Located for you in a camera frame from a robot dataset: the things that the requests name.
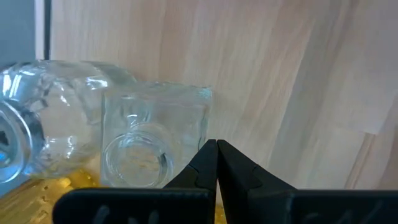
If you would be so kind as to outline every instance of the yellow surface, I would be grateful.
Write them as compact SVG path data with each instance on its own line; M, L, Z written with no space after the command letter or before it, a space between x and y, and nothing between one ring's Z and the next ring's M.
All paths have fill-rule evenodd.
M65 193L84 187L99 187L99 178L80 169L54 180L28 180L0 198L1 224L51 224L55 202ZM226 223L224 209L216 206L215 223Z

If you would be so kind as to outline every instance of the glass cup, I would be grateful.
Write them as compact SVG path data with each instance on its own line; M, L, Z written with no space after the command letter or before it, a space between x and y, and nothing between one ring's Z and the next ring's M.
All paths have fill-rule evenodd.
M101 181L113 187L163 187L205 142L212 92L137 82L103 95Z

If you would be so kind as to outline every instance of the clear glass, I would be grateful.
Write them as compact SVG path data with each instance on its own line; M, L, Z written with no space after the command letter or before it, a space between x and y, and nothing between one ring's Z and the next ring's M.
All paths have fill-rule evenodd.
M101 181L163 187L205 142L211 90L137 82L103 96Z
M39 60L0 74L0 182L67 175L100 151L101 95L135 83L100 62Z

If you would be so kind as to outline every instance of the light wood panel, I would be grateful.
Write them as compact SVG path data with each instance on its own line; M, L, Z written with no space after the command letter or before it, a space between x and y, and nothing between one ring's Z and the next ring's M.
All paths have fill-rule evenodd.
M387 167L379 181L378 189L396 190L398 189L398 129L395 128L394 141L389 155Z
M53 0L51 58L211 86L209 138L297 187L374 187L356 174L398 91L397 4Z
M390 63L398 58L397 52L382 47L391 45L393 41L388 39L396 36L398 27L392 23L397 16L390 9L396 4L330 2L329 14L320 24L322 31L313 41L313 48L307 49L309 55L315 51L309 56L311 62L300 67L303 72L298 73L268 163L271 172L297 187L377 186L370 180L382 175L388 157L382 145L389 141L387 134L379 135L398 84L398 76L391 72L398 69ZM360 150L372 138L376 142L369 147L380 159L356 162L361 160ZM352 169L361 177L355 184L347 184Z

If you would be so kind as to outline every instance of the wooden surface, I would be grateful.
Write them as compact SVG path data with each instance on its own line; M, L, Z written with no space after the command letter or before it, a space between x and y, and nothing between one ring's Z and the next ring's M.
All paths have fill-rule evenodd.
M211 86L208 138L296 187L394 185L397 1L52 4L52 59Z

